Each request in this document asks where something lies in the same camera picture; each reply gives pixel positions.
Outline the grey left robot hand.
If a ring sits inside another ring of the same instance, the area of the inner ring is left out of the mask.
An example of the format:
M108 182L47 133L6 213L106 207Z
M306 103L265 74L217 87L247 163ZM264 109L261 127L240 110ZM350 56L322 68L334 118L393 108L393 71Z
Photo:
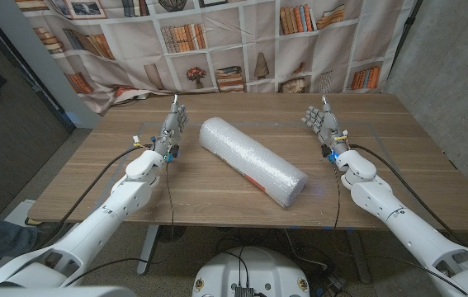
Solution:
M159 135L155 139L152 147L153 151L162 155L164 160L168 163L178 155L178 144L182 139L182 134L187 122L188 116L186 107L179 104L178 94L175 94L170 106L170 112L163 122Z

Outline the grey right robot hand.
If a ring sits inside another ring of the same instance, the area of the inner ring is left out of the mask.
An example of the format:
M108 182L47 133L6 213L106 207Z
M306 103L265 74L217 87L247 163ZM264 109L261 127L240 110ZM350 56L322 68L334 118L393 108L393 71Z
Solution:
M322 96L322 103L320 109L309 106L301 121L317 135L322 156L333 163L340 154L349 150L347 133L340 128L326 95Z

